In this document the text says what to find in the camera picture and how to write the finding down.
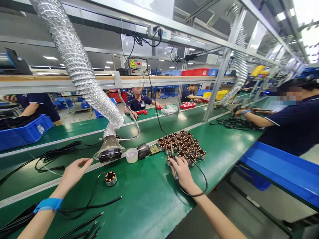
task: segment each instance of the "red plastic bin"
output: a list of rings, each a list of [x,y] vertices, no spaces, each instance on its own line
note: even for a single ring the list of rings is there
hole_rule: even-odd
[[[182,71],[182,76],[207,76],[209,68],[198,68]]]

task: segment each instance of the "warning label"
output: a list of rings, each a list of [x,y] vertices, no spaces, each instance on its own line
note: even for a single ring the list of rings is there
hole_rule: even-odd
[[[137,65],[135,64],[134,60],[131,60],[130,67],[137,67]]]

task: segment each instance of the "overhead shelf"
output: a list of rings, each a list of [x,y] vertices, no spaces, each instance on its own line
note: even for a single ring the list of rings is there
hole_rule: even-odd
[[[96,76],[103,90],[151,86],[148,76]],[[232,82],[234,77],[225,76],[223,82]],[[151,76],[152,86],[201,84],[216,81],[215,76]],[[0,95],[41,92],[76,91],[69,76],[1,75]]]

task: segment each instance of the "blue wristband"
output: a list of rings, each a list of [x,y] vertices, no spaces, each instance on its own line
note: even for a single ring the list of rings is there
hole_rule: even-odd
[[[34,209],[33,213],[37,213],[38,211],[42,211],[42,210],[57,211],[59,210],[62,201],[63,199],[57,199],[57,198],[44,199],[38,204],[36,209]]]
[[[244,115],[244,114],[246,114],[248,112],[250,112],[250,111],[249,110],[245,110],[245,111],[242,112],[242,115]]]

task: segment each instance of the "flexible aluminum duct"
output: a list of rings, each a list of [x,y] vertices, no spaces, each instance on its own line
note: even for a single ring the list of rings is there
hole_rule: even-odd
[[[123,116],[96,81],[89,58],[59,0],[30,0],[45,22],[73,84],[87,102],[109,120],[103,137],[116,135]]]
[[[237,4],[232,6],[229,16],[231,17],[230,28],[233,28],[235,17],[239,14],[239,7]],[[239,35],[236,40],[236,45],[245,47],[245,32],[243,24],[240,26]],[[222,98],[221,105],[225,106],[228,101],[237,94],[237,92],[243,87],[248,75],[247,63],[245,60],[245,54],[240,51],[234,52],[234,64],[236,69],[237,80],[232,89]]]

